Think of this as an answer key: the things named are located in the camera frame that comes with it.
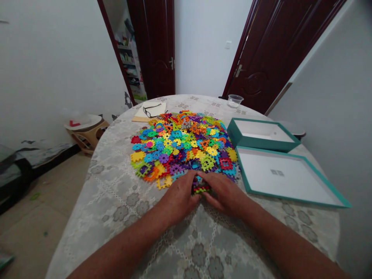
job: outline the white lace tablecloth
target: white lace tablecloth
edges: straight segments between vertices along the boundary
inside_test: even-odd
[[[252,109],[243,106],[230,108],[227,101],[208,96],[175,95],[157,100],[167,102],[169,112],[185,109],[202,112],[223,120],[226,126],[232,117],[266,118]],[[131,165],[131,139],[143,126],[148,126],[147,123],[131,121],[140,107],[137,105],[124,112],[101,138],[84,187],[50,263],[47,278],[66,278],[164,195],[165,189],[159,191],[155,183],[148,184],[136,177]],[[303,145],[291,153],[306,156],[321,170]],[[241,180],[239,186],[244,190]],[[339,240],[337,210],[249,196],[335,260]],[[203,201],[155,243],[134,277],[272,278],[278,277],[278,271],[241,221],[219,214]]]

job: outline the wooden stool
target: wooden stool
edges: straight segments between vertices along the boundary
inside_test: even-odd
[[[67,132],[76,141],[81,150],[86,154],[93,154],[94,149],[97,147],[98,141],[102,137],[104,131],[109,127],[109,123],[100,117],[101,120],[92,126],[84,126],[82,129],[74,129],[78,127],[69,127],[65,125]]]

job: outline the dark red wooden door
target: dark red wooden door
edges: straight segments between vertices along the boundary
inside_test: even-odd
[[[343,2],[260,1],[228,94],[264,114]]]
[[[147,98],[174,95],[174,0],[127,2]]]

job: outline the eyeglasses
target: eyeglasses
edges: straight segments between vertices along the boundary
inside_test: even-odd
[[[154,108],[154,107],[158,107],[158,106],[160,106],[161,104],[158,104],[158,105],[156,105],[156,106],[153,106],[153,107],[147,107],[147,108],[145,108],[145,107],[143,107],[143,112],[147,115],[147,117],[148,118],[154,118],[154,117],[157,117],[157,115],[155,115],[155,116],[151,116],[151,113],[149,112],[149,111],[147,111],[147,109],[149,108]]]

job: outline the pile of colorful toy pieces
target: pile of colorful toy pieces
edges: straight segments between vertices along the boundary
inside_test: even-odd
[[[183,110],[162,114],[149,125],[132,138],[135,152],[131,160],[136,175],[150,183],[156,181],[159,190],[189,169],[220,172],[232,181],[237,179],[238,158],[222,121]],[[210,191],[210,186],[197,178],[192,194]]]

